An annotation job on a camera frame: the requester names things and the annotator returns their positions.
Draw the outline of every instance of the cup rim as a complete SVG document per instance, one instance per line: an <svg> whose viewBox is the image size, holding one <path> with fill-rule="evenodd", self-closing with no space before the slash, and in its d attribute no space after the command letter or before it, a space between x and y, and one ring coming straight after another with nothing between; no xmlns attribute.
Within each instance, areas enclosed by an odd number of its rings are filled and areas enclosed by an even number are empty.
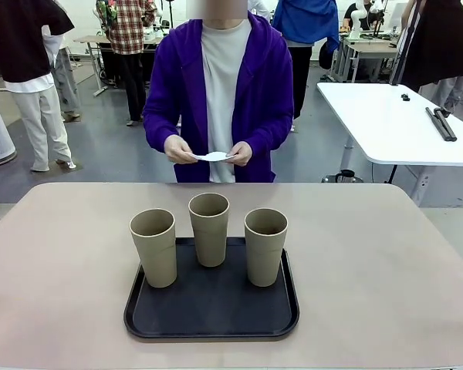
<svg viewBox="0 0 463 370"><path fill-rule="evenodd" d="M134 230L132 230L132 221L139 215L145 213L145 212L148 212L150 210L162 210L168 214L171 215L171 218L173 219L171 225L163 232L159 233L159 234L155 234L155 235L141 235L139 233L136 233ZM129 222L129 229L130 229L130 232L133 234L133 235L137 235L138 237L159 237L160 235L163 235L165 233L167 233L173 226L175 226L175 216L169 211L169 210L165 210L163 208L150 208L148 210L142 210L141 212L139 212L138 214L136 214L134 217L132 217L132 219L130 219L130 222Z"/></svg>
<svg viewBox="0 0 463 370"><path fill-rule="evenodd" d="M249 214L251 214L252 212L256 212L257 210L272 210L274 212L277 212L279 214L281 214L285 220L286 220L286 226L283 230L281 230L280 232L276 233L276 234L260 234L258 233L257 231L254 231L253 229L251 229L248 225L247 225L247 217L249 216ZM251 210L249 211L246 215L245 215L245 218L244 218L244 225L245 227L247 228L248 231L250 231L251 233L255 234L255 235L259 235L260 237L277 237L278 235L281 235L283 233L285 233L287 230L288 230L288 217L283 213L283 212L280 212L279 210L275 210L273 208L256 208L254 210Z"/></svg>
<svg viewBox="0 0 463 370"><path fill-rule="evenodd" d="M223 212L221 212L220 214L213 214L212 216L204 216L204 215L202 215L202 214L196 214L196 213L191 209L191 203L192 203L192 201L193 201L195 198L200 197L200 196L202 196L202 195L218 195L218 196L224 198L224 199L226 200L226 203L227 203L226 209L225 209ZM196 217L212 218L212 217L218 217L218 216L221 216L222 214L227 213L228 210L230 209L230 201L228 200L227 197L225 197L224 195L219 194L219 193L200 193L200 194L198 194L198 195L192 197L192 199L189 200L187 208L188 208L189 212L191 212L191 213L192 213L194 216L196 216Z"/></svg>

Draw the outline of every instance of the white wall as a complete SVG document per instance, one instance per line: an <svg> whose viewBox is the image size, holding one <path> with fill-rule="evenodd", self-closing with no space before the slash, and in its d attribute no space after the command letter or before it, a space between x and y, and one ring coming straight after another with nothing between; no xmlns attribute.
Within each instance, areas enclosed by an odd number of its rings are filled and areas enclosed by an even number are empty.
<svg viewBox="0 0 463 370"><path fill-rule="evenodd" d="M180 25L187 21L185 9L186 9L187 0L174 0L172 2L173 16L174 16L174 25ZM278 0L263 0L270 9L274 9L278 4ZM93 14L93 8L95 5L94 0L59 0L59 2L65 7L69 17L72 19L76 29L72 30L68 35L67 39L69 42L69 47L72 53L74 54L84 54L86 51L86 46L73 42L74 39L85 36L85 35L95 35L100 30L100 25L97 18ZM158 7L161 6L161 0L155 0ZM354 2L354 0L337 0L338 4L338 19L341 22L345 15L345 11L348 7ZM387 5L387 14L385 19L390 20L394 6L399 3L406 3L407 0L389 0ZM164 19L170 19L170 14L168 11L168 2L164 1ZM323 42L318 42L314 48L314 59L318 55L320 46Z"/></svg>

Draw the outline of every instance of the beige cup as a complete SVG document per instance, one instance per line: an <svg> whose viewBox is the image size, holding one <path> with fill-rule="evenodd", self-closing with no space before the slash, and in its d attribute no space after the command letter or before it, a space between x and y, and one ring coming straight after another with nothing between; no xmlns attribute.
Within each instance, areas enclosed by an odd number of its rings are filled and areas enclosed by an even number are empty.
<svg viewBox="0 0 463 370"><path fill-rule="evenodd" d="M226 256L228 199L216 193L193 197L188 204L199 263L216 267Z"/></svg>
<svg viewBox="0 0 463 370"><path fill-rule="evenodd" d="M177 278L175 219L167 210L145 210L130 222L147 282L154 288L165 288Z"/></svg>
<svg viewBox="0 0 463 370"><path fill-rule="evenodd" d="M287 230L288 219L277 210L262 208L245 216L247 275L254 285L276 282Z"/></svg>

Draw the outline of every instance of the blue jacket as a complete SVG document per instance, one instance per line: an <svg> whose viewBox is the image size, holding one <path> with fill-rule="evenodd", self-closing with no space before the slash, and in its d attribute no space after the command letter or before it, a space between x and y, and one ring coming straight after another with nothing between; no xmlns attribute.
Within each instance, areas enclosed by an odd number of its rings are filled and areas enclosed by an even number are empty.
<svg viewBox="0 0 463 370"><path fill-rule="evenodd" d="M327 37L328 52L340 45L335 0L279 0L272 25L290 41L313 44Z"/></svg>
<svg viewBox="0 0 463 370"><path fill-rule="evenodd" d="M237 79L231 122L233 143L247 142L252 158L235 167L238 183L270 183L271 151L286 140L293 121L292 58L285 40L263 18L248 14L252 30ZM144 108L148 143L164 151L177 134L197 155L208 154L208 108L202 62L202 21L191 20L166 36L157 48L150 95ZM175 165L179 183L209 182L209 163Z"/></svg>

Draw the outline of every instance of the plastic tray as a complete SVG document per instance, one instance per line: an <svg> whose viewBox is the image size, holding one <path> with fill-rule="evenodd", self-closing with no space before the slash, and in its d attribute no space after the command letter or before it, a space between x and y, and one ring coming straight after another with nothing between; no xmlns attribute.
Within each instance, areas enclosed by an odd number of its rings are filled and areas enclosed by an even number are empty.
<svg viewBox="0 0 463 370"><path fill-rule="evenodd" d="M245 238L230 237L225 262L214 268L197 260L193 238L177 238L177 280L152 288L137 272L124 320L140 338L279 338L293 330L299 305L283 250L278 279L258 288L248 281Z"/></svg>

